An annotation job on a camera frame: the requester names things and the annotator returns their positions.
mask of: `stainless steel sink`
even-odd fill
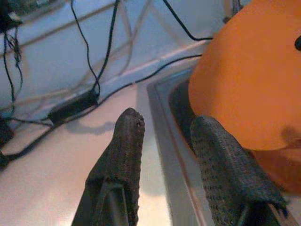
[[[147,90],[173,225],[214,226],[190,140],[190,124],[196,117],[188,98],[191,73],[192,69],[173,73]],[[298,225],[291,214],[286,221],[284,225]]]

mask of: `black mesh fabric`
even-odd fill
[[[73,226],[104,226],[102,204],[99,200],[104,183],[121,184],[125,189],[127,213],[130,226],[138,221],[138,198],[142,145],[144,136],[143,117],[132,108],[118,118],[113,139],[92,168]]]
[[[246,203],[270,203],[286,212],[274,183],[216,119],[196,118],[191,139],[216,226],[236,225]]]

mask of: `black cable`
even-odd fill
[[[15,118],[15,117],[6,118],[5,121],[19,121],[19,122],[27,123],[27,124],[35,124],[35,125],[42,125],[42,126],[53,126],[52,124],[46,123],[46,122],[35,121],[35,120],[23,120],[23,119],[18,119],[18,118]]]
[[[79,32],[80,32],[80,34],[81,34],[81,37],[83,38],[83,40],[84,40],[84,42],[85,42],[85,44],[86,44],[88,66],[89,66],[89,68],[90,68],[91,73],[92,73],[93,76],[95,77],[95,80],[96,80],[96,83],[97,83],[97,86],[98,86],[98,92],[100,92],[100,85],[99,85],[99,82],[97,81],[97,76],[96,76],[96,74],[95,74],[95,72],[94,72],[94,70],[93,70],[93,68],[92,68],[92,66],[91,66],[91,63],[90,63],[90,54],[89,54],[89,52],[90,52],[90,47],[89,47],[89,44],[88,44],[88,41],[87,41],[86,37],[84,36],[83,31],[81,30],[81,27],[80,27],[80,25],[79,25],[79,20],[78,20],[78,18],[77,18],[77,16],[76,16],[76,13],[75,13],[74,8],[73,8],[73,3],[74,3],[74,0],[71,0],[71,3],[70,3],[71,11],[72,11],[73,16],[74,16],[74,18],[75,18],[77,27],[78,27]]]
[[[12,37],[11,35],[9,35],[9,38],[7,37],[6,40],[8,42],[8,46],[14,52],[15,67],[18,69],[19,75],[20,75],[20,87],[19,87],[19,90],[15,94],[15,99],[17,99],[19,93],[22,90],[22,86],[23,86],[23,73],[19,66],[22,55],[21,55],[21,50],[20,50],[19,41],[18,41],[18,27],[16,27],[16,29],[15,29],[15,36]]]
[[[158,72],[160,72],[161,70],[163,70],[164,68],[166,68],[167,66],[175,63],[175,62],[178,62],[178,61],[181,61],[181,60],[185,60],[185,59],[190,59],[190,58],[196,58],[196,57],[201,57],[202,55],[201,54],[198,54],[198,55],[192,55],[192,56],[184,56],[184,57],[181,57],[179,59],[176,59],[176,60],[173,60],[173,61],[170,61],[168,62],[167,64],[161,66],[159,69],[157,69],[155,72],[153,72],[152,74],[150,74],[149,76],[143,78],[143,79],[139,79],[135,82],[129,82],[128,84],[114,90],[113,92],[109,93],[105,98],[103,98],[97,105],[93,106],[92,108],[90,108],[89,110],[85,111],[84,113],[82,114],[79,114],[79,115],[75,115],[67,120],[64,120],[58,124],[56,124],[55,126],[49,128],[46,132],[44,132],[41,136],[39,136],[37,139],[35,139],[32,143],[30,143],[27,147],[25,147],[22,151],[20,151],[19,153],[16,153],[16,154],[9,154],[9,155],[6,155],[10,161],[12,160],[16,160],[26,154],[28,154],[30,151],[32,151],[32,149],[34,147],[36,147],[36,145],[39,144],[39,142],[44,138],[46,137],[49,133],[51,133],[52,131],[54,131],[56,128],[60,127],[61,125],[64,125],[68,122],[71,122],[71,121],[74,121],[76,119],[79,119],[79,118],[82,118],[84,116],[86,116],[87,114],[91,113],[92,111],[96,110],[99,106],[101,106],[107,99],[109,99],[112,95],[114,95],[115,93],[117,93],[118,91],[120,91],[121,89],[124,89],[125,87],[128,87],[130,85],[132,85],[133,83],[139,83],[141,81],[144,81],[144,80],[147,80],[151,77],[153,77],[154,75],[156,75]]]
[[[45,138],[49,133],[51,133],[53,130],[55,130],[57,127],[51,127],[46,132],[44,132],[42,135],[40,135],[37,139],[35,139],[33,142],[31,142],[26,148],[24,148],[21,152],[16,154],[8,154],[6,157],[9,159],[9,161],[13,161],[16,159],[19,159],[23,157],[24,155],[28,154],[40,141]]]
[[[7,32],[4,31],[4,54],[3,54],[3,62],[4,62],[4,67],[5,67],[5,71],[6,71],[6,75],[8,77],[8,81],[9,81],[9,84],[10,84],[10,90],[11,90],[11,100],[12,102],[14,103],[16,98],[15,98],[15,87],[14,87],[14,84],[13,84],[13,81],[11,80],[11,77],[9,75],[9,71],[8,71],[8,65],[7,65],[7,62],[6,62],[6,52],[7,52]],[[12,111],[11,111],[11,116],[14,115],[15,113],[15,106],[13,105],[12,106]]]
[[[186,34],[194,41],[203,41],[203,40],[212,40],[213,37],[207,37],[207,38],[196,38],[194,37],[190,31],[187,29],[187,27],[185,26],[185,24],[181,21],[181,19],[178,17],[178,15],[176,14],[176,12],[174,11],[174,9],[171,7],[171,5],[168,3],[167,0],[163,0],[165,5],[167,6],[167,8],[169,9],[169,11],[173,14],[173,16],[175,17],[175,19],[177,20],[177,22],[180,24],[180,26],[183,28],[183,30],[186,32]]]
[[[96,82],[94,83],[94,85],[93,85],[93,87],[92,87],[91,90],[95,89],[95,86],[99,82],[99,79],[101,78],[101,76],[102,76],[102,74],[103,74],[103,72],[105,70],[105,67],[106,67],[106,65],[108,63],[108,60],[109,60],[110,51],[111,51],[111,47],[112,47],[113,30],[114,30],[115,19],[116,19],[116,14],[117,14],[117,9],[118,9],[118,3],[119,3],[119,0],[116,0],[115,4],[114,4],[114,10],[113,10],[112,20],[111,20],[111,25],[110,25],[109,43],[108,43],[108,48],[107,48],[107,53],[105,55],[104,63],[103,63],[103,66],[102,66],[102,68],[101,68],[98,76],[97,76]]]

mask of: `black device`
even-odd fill
[[[14,137],[13,131],[9,128],[6,122],[0,117],[0,149]],[[0,171],[8,165],[8,158],[0,151]]]
[[[7,31],[13,27],[17,27],[22,22],[12,20],[9,16],[12,10],[7,0],[0,0],[0,33]]]
[[[97,105],[97,94],[95,91],[89,90],[52,108],[48,118],[56,125],[94,105]]]

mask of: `power adapter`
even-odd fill
[[[52,108],[48,114],[48,118],[56,125],[64,119],[97,105],[97,98],[98,95],[96,92],[89,90]]]
[[[0,149],[14,137],[13,131],[6,124],[5,120],[0,117]],[[8,165],[9,159],[0,151],[0,171]]]

